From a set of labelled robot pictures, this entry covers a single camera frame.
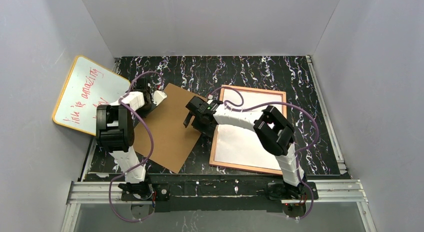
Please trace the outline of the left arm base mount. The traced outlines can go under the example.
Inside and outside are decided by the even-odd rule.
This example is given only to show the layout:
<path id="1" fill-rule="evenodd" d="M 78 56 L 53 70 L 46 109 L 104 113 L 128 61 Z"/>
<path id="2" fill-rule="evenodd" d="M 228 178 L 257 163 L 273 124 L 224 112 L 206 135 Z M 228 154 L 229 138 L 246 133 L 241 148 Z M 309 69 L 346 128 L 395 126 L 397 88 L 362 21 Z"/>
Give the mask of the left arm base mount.
<path id="1" fill-rule="evenodd" d="M 170 199 L 170 185 L 167 183 L 119 183 L 122 190 L 122 201 L 168 201 Z"/>

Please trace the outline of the brown backing board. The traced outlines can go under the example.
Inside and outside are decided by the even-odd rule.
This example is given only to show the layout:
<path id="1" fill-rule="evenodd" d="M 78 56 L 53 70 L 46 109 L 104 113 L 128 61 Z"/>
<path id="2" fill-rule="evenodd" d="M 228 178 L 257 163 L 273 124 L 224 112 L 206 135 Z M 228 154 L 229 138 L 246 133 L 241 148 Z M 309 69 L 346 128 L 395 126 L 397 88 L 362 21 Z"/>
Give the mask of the brown backing board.
<path id="1" fill-rule="evenodd" d="M 189 113 L 186 105 L 195 94 L 171 83 L 164 92 L 167 98 L 144 119 L 154 143 L 150 160 L 178 173 L 201 136 L 183 125 Z"/>

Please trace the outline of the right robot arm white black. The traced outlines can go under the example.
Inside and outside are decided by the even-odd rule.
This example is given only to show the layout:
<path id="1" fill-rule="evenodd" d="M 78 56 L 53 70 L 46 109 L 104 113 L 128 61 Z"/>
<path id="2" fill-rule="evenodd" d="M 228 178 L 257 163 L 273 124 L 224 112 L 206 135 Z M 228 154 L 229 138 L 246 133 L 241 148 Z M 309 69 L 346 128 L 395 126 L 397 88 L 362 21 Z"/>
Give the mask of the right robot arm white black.
<path id="1" fill-rule="evenodd" d="M 236 111 L 225 108 L 220 100 L 205 101 L 194 96 L 185 106 L 188 109 L 183 125 L 212 137 L 217 125 L 230 125 L 252 131 L 265 151 L 275 156 L 285 184 L 299 187 L 306 184 L 304 170 L 297 162 L 295 129 L 275 106 L 259 111 Z"/>

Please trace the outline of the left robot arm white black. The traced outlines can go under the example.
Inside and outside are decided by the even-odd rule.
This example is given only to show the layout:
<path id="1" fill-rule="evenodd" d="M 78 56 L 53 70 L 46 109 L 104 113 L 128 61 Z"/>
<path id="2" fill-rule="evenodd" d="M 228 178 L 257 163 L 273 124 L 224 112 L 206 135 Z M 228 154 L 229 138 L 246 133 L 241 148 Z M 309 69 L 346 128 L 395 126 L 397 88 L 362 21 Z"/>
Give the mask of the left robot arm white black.
<path id="1" fill-rule="evenodd" d="M 138 184 L 145 180 L 146 169 L 134 150 L 135 130 L 132 111 L 142 119 L 157 105 L 151 80 L 141 78 L 122 97 L 96 108 L 96 142 L 109 153 L 124 173 L 126 183 Z"/>

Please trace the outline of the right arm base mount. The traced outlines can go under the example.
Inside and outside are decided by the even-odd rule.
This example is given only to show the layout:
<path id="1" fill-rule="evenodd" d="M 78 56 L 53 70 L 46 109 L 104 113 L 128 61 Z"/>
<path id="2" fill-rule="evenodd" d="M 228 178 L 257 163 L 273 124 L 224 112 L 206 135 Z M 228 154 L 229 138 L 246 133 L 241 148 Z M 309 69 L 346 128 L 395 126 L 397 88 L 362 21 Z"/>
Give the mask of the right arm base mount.
<path id="1" fill-rule="evenodd" d="M 310 189 L 300 183 L 297 187 L 285 182 L 269 182 L 265 187 L 265 194 L 272 201 L 283 202 L 283 212 L 289 217 L 301 217 L 306 211 L 306 202 L 308 200 L 317 200 L 319 198 L 316 184 L 314 182 L 306 183 Z"/>

